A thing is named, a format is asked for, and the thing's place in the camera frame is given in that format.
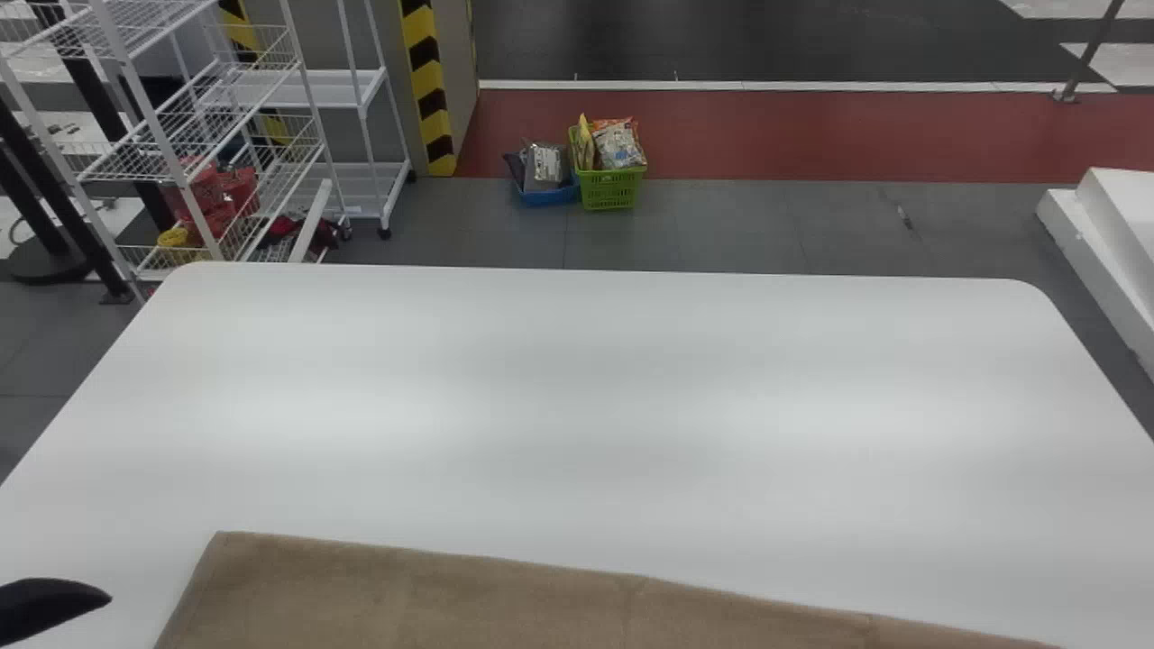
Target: white table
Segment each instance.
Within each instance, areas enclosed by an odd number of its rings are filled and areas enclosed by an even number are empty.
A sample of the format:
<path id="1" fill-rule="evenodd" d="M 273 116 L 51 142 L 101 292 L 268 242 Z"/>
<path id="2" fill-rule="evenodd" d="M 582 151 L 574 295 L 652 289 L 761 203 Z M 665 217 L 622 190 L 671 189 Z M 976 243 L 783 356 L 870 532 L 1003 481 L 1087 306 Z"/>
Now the white table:
<path id="1" fill-rule="evenodd" d="M 1154 639 L 1154 445 L 1009 281 L 197 264 L 0 486 L 23 649 L 149 649 L 212 532 Z"/>

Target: gray floor tile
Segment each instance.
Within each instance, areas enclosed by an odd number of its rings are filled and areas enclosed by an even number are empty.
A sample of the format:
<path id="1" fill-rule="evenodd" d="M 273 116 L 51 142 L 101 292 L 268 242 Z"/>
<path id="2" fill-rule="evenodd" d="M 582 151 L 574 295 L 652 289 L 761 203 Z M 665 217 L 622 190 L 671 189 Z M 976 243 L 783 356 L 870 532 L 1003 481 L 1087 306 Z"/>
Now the gray floor tile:
<path id="1" fill-rule="evenodd" d="M 901 204 L 927 237 L 1022 241 L 1047 187 L 1041 185 L 892 184 L 886 196 Z"/>
<path id="2" fill-rule="evenodd" d="M 27 286 L 0 282 L 0 315 L 54 316 L 97 304 L 105 290 L 98 283 Z"/>
<path id="3" fill-rule="evenodd" d="M 785 184 L 750 180 L 681 181 L 647 196 L 646 207 L 657 204 L 676 215 L 682 232 L 759 232 L 793 237 L 796 227 L 789 215 Z"/>
<path id="4" fill-rule="evenodd" d="M 898 232 L 807 232 L 801 238 L 816 275 L 936 275 L 929 251 L 904 227 Z"/>
<path id="5" fill-rule="evenodd" d="M 1106 315 L 1069 320 L 1110 385 L 1147 433 L 1154 437 L 1154 383 Z"/>
<path id="6" fill-rule="evenodd" d="M 681 232 L 681 268 L 699 273 L 803 274 L 808 267 L 793 234 Z"/>
<path id="7" fill-rule="evenodd" d="M 1100 313 L 1065 259 L 1055 258 L 1039 241 L 929 236 L 924 241 L 942 276 L 1021 279 L 1041 289 L 1067 320 Z"/>
<path id="8" fill-rule="evenodd" d="M 39 319 L 20 313 L 0 314 L 0 370 L 37 330 Z"/>
<path id="9" fill-rule="evenodd" d="M 400 194 L 390 223 L 396 233 L 494 230 L 561 232 L 569 206 L 526 208 L 512 184 L 493 178 L 424 178 Z"/>
<path id="10" fill-rule="evenodd" d="M 411 230 L 381 241 L 375 226 L 354 223 L 353 239 L 329 253 L 329 263 L 561 268 L 565 233 L 516 230 Z"/>
<path id="11" fill-rule="evenodd" d="M 570 232 L 675 232 L 677 215 L 707 209 L 710 195 L 696 182 L 647 180 L 632 209 L 585 211 L 574 203 L 567 227 Z"/>
<path id="12" fill-rule="evenodd" d="M 564 268 L 679 270 L 680 239 L 676 231 L 570 231 Z"/>
<path id="13" fill-rule="evenodd" d="M 91 304 L 44 321 L 0 370 L 0 395 L 72 395 L 135 314 Z"/>
<path id="14" fill-rule="evenodd" d="M 0 396 L 0 482 L 68 401 L 65 397 Z"/>
<path id="15" fill-rule="evenodd" d="M 882 186 L 870 182 L 781 185 L 799 233 L 898 234 L 906 230 Z"/>

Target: yellow object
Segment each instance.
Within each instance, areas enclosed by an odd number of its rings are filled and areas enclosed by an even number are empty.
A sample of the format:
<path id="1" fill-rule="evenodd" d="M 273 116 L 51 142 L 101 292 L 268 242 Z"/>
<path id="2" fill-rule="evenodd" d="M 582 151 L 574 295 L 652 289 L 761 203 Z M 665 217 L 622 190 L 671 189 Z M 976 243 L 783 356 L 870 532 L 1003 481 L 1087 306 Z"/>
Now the yellow object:
<path id="1" fill-rule="evenodd" d="M 183 246 L 187 243 L 188 230 L 185 230 L 179 225 L 160 232 L 160 236 L 156 238 L 156 244 L 166 248 Z"/>
<path id="2" fill-rule="evenodd" d="M 400 33 L 409 53 L 409 81 L 417 100 L 421 143 L 428 157 L 428 174 L 452 176 L 457 170 L 457 151 L 449 120 L 433 2 L 397 0 L 397 7 L 400 12 Z"/>
<path id="3" fill-rule="evenodd" d="M 585 113 L 580 114 L 580 119 L 577 120 L 577 144 L 580 147 L 577 154 L 577 169 L 585 171 L 591 171 L 593 169 L 593 152 L 595 147 L 593 144 L 593 134 L 589 129 L 589 120 L 585 119 Z"/>

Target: snack bag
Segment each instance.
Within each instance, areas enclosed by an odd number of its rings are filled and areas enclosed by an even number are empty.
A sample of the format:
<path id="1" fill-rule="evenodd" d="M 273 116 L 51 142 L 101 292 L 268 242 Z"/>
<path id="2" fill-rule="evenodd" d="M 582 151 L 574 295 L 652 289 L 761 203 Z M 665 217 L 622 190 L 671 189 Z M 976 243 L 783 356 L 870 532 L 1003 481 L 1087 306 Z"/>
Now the snack bag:
<path id="1" fill-rule="evenodd" d="M 585 113 L 577 120 L 577 167 L 592 171 L 597 158 L 597 144 L 593 143 L 593 132 L 590 130 Z"/>
<path id="2" fill-rule="evenodd" d="M 649 164 L 631 117 L 594 121 L 593 141 L 601 155 L 601 169 L 606 171 Z"/>

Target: white floor line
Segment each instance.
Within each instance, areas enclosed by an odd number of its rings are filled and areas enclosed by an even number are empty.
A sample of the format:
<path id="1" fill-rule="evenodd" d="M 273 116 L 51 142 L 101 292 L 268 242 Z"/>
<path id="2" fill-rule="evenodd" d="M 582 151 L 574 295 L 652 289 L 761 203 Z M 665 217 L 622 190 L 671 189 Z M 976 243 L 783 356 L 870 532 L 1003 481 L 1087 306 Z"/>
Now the white floor line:
<path id="1" fill-rule="evenodd" d="M 542 81 L 482 79 L 482 90 L 714 90 L 824 92 L 1051 92 L 1056 81 Z M 1114 92 L 1109 83 L 1084 83 L 1081 92 Z"/>
<path id="2" fill-rule="evenodd" d="M 1086 51 L 1085 43 L 1062 46 L 1076 57 Z M 1154 43 L 1103 43 L 1091 67 L 1114 85 L 1154 87 Z"/>
<path id="3" fill-rule="evenodd" d="M 1110 0 L 1002 0 L 1024 18 L 1100 18 Z M 1126 0 L 1119 18 L 1154 18 L 1154 0 Z"/>

